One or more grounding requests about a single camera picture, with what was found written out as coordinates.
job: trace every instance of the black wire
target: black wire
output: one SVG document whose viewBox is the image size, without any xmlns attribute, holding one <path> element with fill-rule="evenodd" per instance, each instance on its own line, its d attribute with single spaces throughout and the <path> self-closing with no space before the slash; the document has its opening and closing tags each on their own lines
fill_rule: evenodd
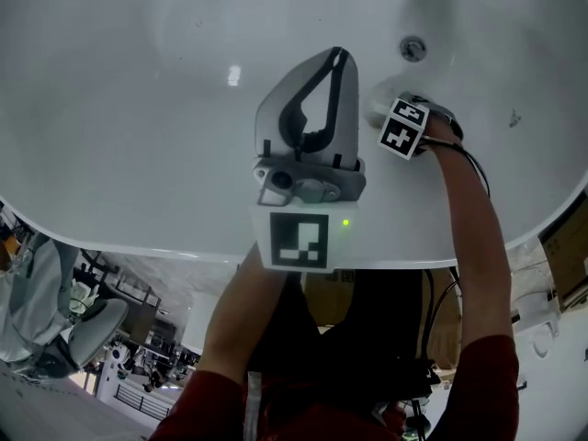
<svg viewBox="0 0 588 441">
<path fill-rule="evenodd" d="M 87 305 L 85 305 L 83 302 L 81 302 L 79 299 L 74 299 L 74 298 L 70 298 L 70 300 L 75 300 L 76 302 L 79 302 L 80 304 L 82 304 L 86 310 L 89 309 L 89 307 Z"/>
<path fill-rule="evenodd" d="M 413 412 L 416 415 L 416 432 L 419 440 L 424 441 L 423 412 L 421 412 L 421 403 L 417 400 L 413 401 Z"/>
<path fill-rule="evenodd" d="M 525 266 L 525 267 L 516 269 L 515 271 L 513 271 L 513 274 L 515 275 L 516 273 L 519 273 L 520 271 L 525 271 L 527 269 L 534 268 L 535 266 L 543 265 L 544 263 L 547 263 L 547 261 L 548 260 L 539 261 L 537 263 L 534 263 L 533 265 L 529 265 L 529 266 Z"/>
<path fill-rule="evenodd" d="M 443 303 L 443 299 L 447 297 L 447 295 L 449 294 L 449 292 L 451 292 L 451 289 L 453 289 L 458 283 L 459 283 L 459 279 L 456 280 L 456 281 L 453 281 L 447 287 L 447 289 L 445 289 L 443 291 L 443 294 L 441 294 L 441 297 L 437 301 L 437 305 L 435 305 L 435 311 L 433 312 L 433 319 L 431 320 L 431 328 L 429 329 L 429 335 L 427 335 L 427 343 L 429 341 L 429 337 L 431 335 L 431 331 L 433 330 L 433 324 L 435 323 L 435 319 L 437 318 L 437 314 L 439 313 L 439 309 L 441 309 L 441 304 Z"/>
<path fill-rule="evenodd" d="M 426 319 L 424 321 L 424 328 L 423 328 L 423 339 L 421 340 L 421 359 L 428 359 L 428 354 L 426 353 L 426 347 L 428 344 L 428 337 L 426 338 L 426 340 L 424 339 L 424 337 L 427 334 L 427 329 L 429 328 L 429 325 L 432 324 L 431 319 L 433 318 L 433 300 L 435 299 L 435 282 L 433 280 L 433 275 L 431 274 L 431 271 L 426 269 L 424 271 L 426 273 L 426 277 L 427 280 L 429 281 L 429 288 L 431 289 L 431 299 L 429 300 L 429 308 L 427 310 L 426 313 Z"/>
<path fill-rule="evenodd" d="M 426 139 L 426 140 L 419 143 L 419 146 L 423 146 L 423 145 L 437 145 L 439 147 L 445 147 L 447 149 L 451 149 L 453 151 L 459 152 L 462 155 L 464 155 L 468 159 L 469 163 L 471 164 L 473 169 L 476 171 L 478 176 L 482 179 L 482 181 L 486 187 L 486 193 L 488 194 L 488 198 L 490 197 L 490 184 L 488 183 L 488 178 L 486 177 L 486 174 L 484 173 L 484 170 L 481 167 L 480 163 L 466 149 L 464 149 L 463 147 L 461 147 L 455 143 L 438 141 L 435 139 Z"/>
<path fill-rule="evenodd" d="M 427 313 L 427 320 L 424 323 L 423 340 L 421 341 L 421 356 L 424 355 L 424 359 L 428 359 L 428 354 L 426 353 L 426 348 L 429 346 L 429 339 L 431 338 L 431 332 L 433 331 L 433 325 L 435 324 L 437 314 L 439 313 L 439 310 L 441 309 L 441 304 L 443 303 L 443 300 L 449 295 L 449 292 L 451 292 L 451 289 L 453 289 L 456 285 L 459 284 L 458 271 L 456 270 L 456 268 L 454 266 L 451 266 L 450 270 L 451 270 L 451 274 L 453 275 L 455 280 L 441 293 L 441 296 L 439 297 L 439 300 L 437 301 L 437 304 L 435 305 L 435 310 L 431 314 L 430 319 L 429 319 L 429 314 Z M 425 272 L 427 272 L 428 276 L 431 276 L 431 272 L 429 270 L 425 270 Z M 429 302 L 429 305 L 431 305 L 433 303 L 433 299 L 434 299 L 434 292 L 431 290 L 431 301 Z"/>
</svg>

